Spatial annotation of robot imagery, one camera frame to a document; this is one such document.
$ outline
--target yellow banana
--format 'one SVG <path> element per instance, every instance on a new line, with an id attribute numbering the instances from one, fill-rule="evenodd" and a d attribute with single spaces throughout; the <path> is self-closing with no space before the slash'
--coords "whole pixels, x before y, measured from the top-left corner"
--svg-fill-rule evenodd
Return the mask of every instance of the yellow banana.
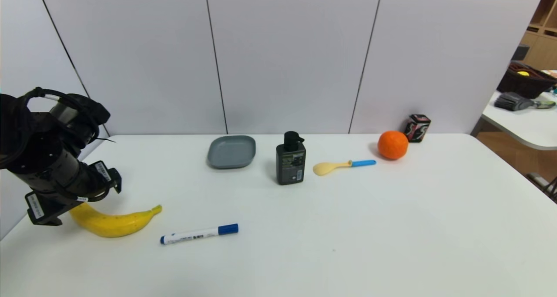
<path id="1" fill-rule="evenodd" d="M 120 237 L 139 231 L 162 210 L 163 207 L 158 205 L 151 210 L 130 213 L 125 216 L 108 216 L 84 202 L 69 212 L 77 224 L 93 234 L 101 237 Z"/>

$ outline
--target orange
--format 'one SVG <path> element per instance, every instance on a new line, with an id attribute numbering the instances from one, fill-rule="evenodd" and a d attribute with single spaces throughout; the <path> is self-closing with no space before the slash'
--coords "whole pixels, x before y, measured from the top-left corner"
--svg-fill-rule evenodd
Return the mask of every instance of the orange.
<path id="1" fill-rule="evenodd" d="M 396 160 L 402 158 L 408 150 L 408 138 L 396 130 L 389 130 L 381 134 L 377 143 L 379 152 L 385 158 Z"/>

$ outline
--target black pump bottle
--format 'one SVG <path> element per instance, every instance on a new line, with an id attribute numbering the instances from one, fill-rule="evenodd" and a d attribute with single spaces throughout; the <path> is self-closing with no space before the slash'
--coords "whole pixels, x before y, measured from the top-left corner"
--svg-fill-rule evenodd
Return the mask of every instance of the black pump bottle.
<path id="1" fill-rule="evenodd" d="M 279 185 L 304 181 L 306 148 L 297 132 L 286 132 L 284 144 L 277 146 L 277 182 Z"/>

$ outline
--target wooden floor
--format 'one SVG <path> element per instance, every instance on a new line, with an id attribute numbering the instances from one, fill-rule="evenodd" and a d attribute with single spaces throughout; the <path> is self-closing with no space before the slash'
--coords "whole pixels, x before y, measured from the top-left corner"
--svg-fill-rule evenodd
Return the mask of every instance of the wooden floor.
<path id="1" fill-rule="evenodd" d="M 537 172 L 549 182 L 557 176 L 557 151 L 529 148 L 504 132 L 480 132 L 477 138 L 523 175 Z"/>

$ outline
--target gray plate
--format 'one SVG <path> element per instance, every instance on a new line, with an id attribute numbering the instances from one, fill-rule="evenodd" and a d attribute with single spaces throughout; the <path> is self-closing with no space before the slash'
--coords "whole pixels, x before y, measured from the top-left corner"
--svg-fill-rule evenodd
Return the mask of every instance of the gray plate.
<path id="1" fill-rule="evenodd" d="M 207 162 L 216 169 L 248 166 L 255 156 L 255 140 L 249 136 L 224 136 L 213 140 Z"/>

